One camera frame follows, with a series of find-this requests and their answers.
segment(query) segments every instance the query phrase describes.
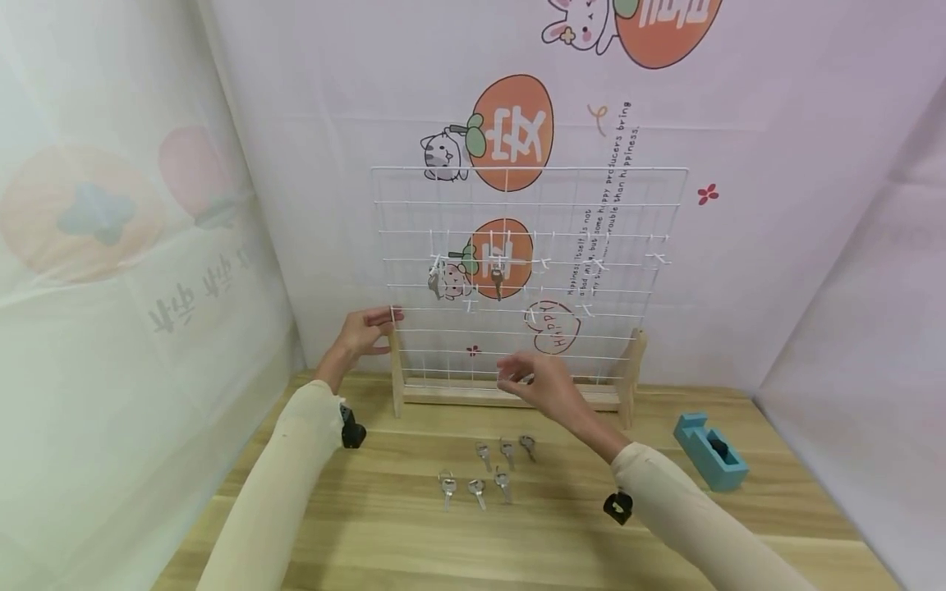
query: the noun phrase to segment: wooden tabletop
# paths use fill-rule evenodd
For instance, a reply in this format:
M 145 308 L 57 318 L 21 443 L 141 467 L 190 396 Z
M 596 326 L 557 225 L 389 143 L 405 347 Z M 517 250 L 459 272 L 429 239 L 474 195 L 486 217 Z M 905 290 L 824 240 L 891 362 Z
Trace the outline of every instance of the wooden tabletop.
M 233 471 L 168 564 L 154 591 L 192 590 L 300 374 L 243 450 Z M 610 470 L 565 429 L 518 408 L 407 405 L 395 419 L 391 381 L 346 378 L 341 396 L 368 429 L 361 449 L 340 449 L 322 472 L 299 530 L 284 589 L 711 589 L 695 568 L 633 517 L 623 527 L 602 512 Z M 705 411 L 749 465 L 740 490 L 710 494 L 822 591 L 897 589 L 857 531 L 788 450 L 755 406 L 724 389 L 642 388 L 630 435 L 696 473 L 674 439 L 682 412 Z M 615 425 L 617 415 L 611 416 Z M 513 505 L 502 504 L 477 457 L 488 443 L 528 433 L 537 462 L 516 446 Z M 442 469 L 459 482 L 444 512 Z M 486 480 L 486 511 L 465 489 Z

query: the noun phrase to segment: wire grid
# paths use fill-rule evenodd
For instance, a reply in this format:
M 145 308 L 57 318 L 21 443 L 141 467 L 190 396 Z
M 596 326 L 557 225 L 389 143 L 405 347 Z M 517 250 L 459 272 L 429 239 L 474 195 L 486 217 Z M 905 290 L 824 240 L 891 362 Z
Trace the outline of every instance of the wire grid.
M 385 286 L 405 313 L 404 377 L 422 378 L 406 387 L 440 378 L 491 391 L 496 361 L 521 349 L 563 358 L 580 382 L 613 383 L 671 263 L 664 249 L 688 170 L 490 167 L 506 186 L 510 174 L 536 175 L 513 192 L 480 183 L 485 168 L 452 168 L 468 181 L 430 180 L 423 166 L 371 169 Z

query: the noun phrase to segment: white backdrop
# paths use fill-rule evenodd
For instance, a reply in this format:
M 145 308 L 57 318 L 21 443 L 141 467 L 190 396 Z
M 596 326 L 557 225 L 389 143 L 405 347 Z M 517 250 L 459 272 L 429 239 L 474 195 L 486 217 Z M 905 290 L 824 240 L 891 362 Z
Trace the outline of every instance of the white backdrop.
M 758 388 L 935 91 L 946 49 L 932 0 L 896 11 L 713 0 L 715 19 L 625 30 L 603 55 L 543 39 L 565 17 L 547 1 L 207 5 L 310 364 L 345 311 L 391 297 L 369 167 L 424 165 L 422 140 L 464 124 L 478 97 L 523 106 L 487 89 L 528 75 L 551 102 L 549 165 L 608 165 L 616 145 L 627 150 L 623 121 L 639 128 L 629 164 L 691 171 L 642 379 Z M 491 160 L 489 141 L 488 164 L 514 164 Z M 476 175 L 456 183 L 485 187 Z M 717 198 L 700 205 L 700 191 Z
M 147 589 L 291 372 L 200 17 L 0 2 L 0 588 Z
M 946 85 L 756 400 L 908 589 L 944 587 Z

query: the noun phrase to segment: arm sleeve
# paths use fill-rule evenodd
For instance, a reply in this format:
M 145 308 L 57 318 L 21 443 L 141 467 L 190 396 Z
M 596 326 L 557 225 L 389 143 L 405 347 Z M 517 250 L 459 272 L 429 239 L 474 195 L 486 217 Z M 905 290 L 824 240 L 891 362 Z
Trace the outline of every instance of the arm sleeve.
M 323 381 L 292 395 L 223 525 L 198 591 L 281 587 L 308 498 L 342 444 L 341 403 Z
M 631 443 L 611 462 L 633 513 L 664 544 L 721 591 L 798 591 L 814 587 L 723 511 L 669 458 Z

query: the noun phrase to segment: left hand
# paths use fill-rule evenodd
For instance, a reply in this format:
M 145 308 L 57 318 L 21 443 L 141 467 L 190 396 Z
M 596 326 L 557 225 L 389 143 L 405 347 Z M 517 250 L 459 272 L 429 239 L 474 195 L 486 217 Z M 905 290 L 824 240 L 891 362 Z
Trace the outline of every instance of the left hand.
M 404 312 L 396 306 L 383 305 L 368 310 L 352 312 L 345 317 L 342 330 L 335 339 L 333 348 L 341 349 L 351 357 L 354 364 L 363 355 L 385 355 L 391 347 L 375 345 L 381 337 L 394 331 L 394 322 L 404 320 Z

